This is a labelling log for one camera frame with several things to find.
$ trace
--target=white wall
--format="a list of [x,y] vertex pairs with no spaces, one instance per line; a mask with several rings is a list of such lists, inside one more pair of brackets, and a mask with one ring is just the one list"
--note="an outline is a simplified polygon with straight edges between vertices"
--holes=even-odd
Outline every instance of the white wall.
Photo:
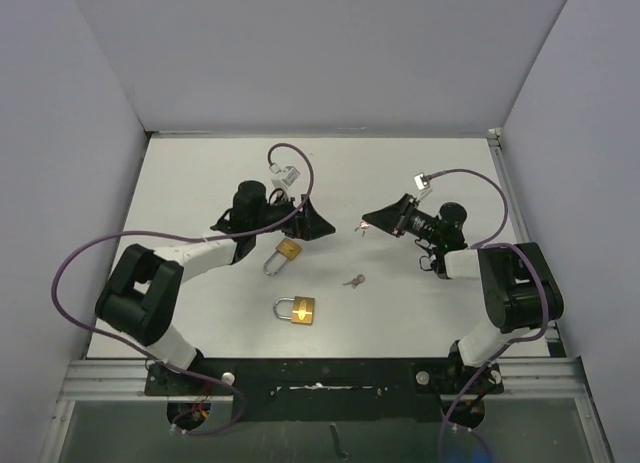
[[[73,0],[0,0],[0,448],[35,461],[85,335],[55,313],[57,265],[123,219],[144,134]],[[91,317],[111,249],[62,294]]]
[[568,0],[505,126],[616,461],[640,452],[640,0]]
[[76,1],[149,130],[451,135],[504,123],[565,0]]

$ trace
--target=brass padlock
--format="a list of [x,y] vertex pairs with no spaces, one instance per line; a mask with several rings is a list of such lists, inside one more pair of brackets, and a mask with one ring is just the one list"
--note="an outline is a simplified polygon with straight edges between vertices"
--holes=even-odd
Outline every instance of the brass padlock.
[[[262,265],[262,269],[266,275],[277,275],[282,267],[298,256],[301,251],[302,247],[299,244],[289,238],[285,238],[278,244],[278,246],[276,246],[276,251],[267,261],[265,261],[264,265]],[[276,261],[276,264],[274,265],[275,269],[270,269],[269,267],[271,266],[271,263],[276,258],[278,261]]]
[[[283,301],[293,301],[293,311],[291,316],[284,316],[278,313],[278,305]],[[308,296],[296,296],[295,298],[280,298],[273,304],[273,313],[280,320],[298,323],[300,325],[310,325],[313,323],[313,310],[315,309],[316,299]]]

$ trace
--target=screw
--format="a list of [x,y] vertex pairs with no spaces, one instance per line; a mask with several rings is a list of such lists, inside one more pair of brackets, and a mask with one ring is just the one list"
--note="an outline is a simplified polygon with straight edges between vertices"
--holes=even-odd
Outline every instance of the screw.
[[227,385],[233,385],[233,383],[236,381],[236,376],[233,373],[231,373],[230,371],[225,371],[222,374],[222,378],[221,379]]
[[491,375],[491,379],[496,385],[499,385],[500,383],[502,383],[502,375],[498,370],[491,370],[491,373],[489,374]]
[[426,371],[419,371],[416,373],[416,381],[419,385],[428,385],[429,384],[429,373]]

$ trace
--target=white table surface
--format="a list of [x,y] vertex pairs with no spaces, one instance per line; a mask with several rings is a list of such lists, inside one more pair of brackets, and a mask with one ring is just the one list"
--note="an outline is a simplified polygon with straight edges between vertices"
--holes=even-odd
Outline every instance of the white table surface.
[[[237,185],[263,181],[270,191],[266,151],[278,141],[298,145],[316,172],[311,201],[336,227],[336,234],[301,242],[302,253],[275,277],[262,265],[283,238],[258,237],[240,263],[214,269],[184,284],[173,323],[185,338],[211,357],[442,357],[451,344],[486,318],[479,281],[446,281],[420,270],[424,253],[407,234],[399,239],[371,228],[354,228],[361,216],[416,194],[413,176],[421,171],[464,167],[497,181],[484,139],[151,139],[125,229],[198,236],[231,206]],[[279,149],[274,160],[295,164],[302,176],[293,186],[297,201],[308,184],[304,163]],[[469,214],[468,243],[491,234],[501,220],[499,196],[469,175],[435,180],[420,206],[436,214],[446,201]],[[515,241],[509,224],[496,241]],[[165,246],[165,240],[126,238],[118,249],[139,242]],[[357,289],[343,286],[358,273]],[[312,326],[278,320],[272,305],[281,297],[316,298]],[[111,329],[100,321],[101,328]],[[95,335],[89,357],[136,357],[124,345]],[[544,340],[514,345],[506,356],[549,356]]]

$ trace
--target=key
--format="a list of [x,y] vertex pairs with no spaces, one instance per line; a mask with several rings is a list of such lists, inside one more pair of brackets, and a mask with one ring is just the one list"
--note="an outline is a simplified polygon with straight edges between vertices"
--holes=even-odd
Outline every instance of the key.
[[358,226],[356,226],[356,229],[353,230],[353,231],[362,230],[362,237],[364,238],[364,234],[365,234],[366,230],[369,229],[369,226],[370,226],[369,223],[367,223],[366,221],[361,221],[360,224]]
[[344,283],[342,286],[351,285],[351,288],[355,290],[359,284],[364,283],[364,280],[365,280],[364,275],[358,275],[353,280],[347,281],[346,283]]

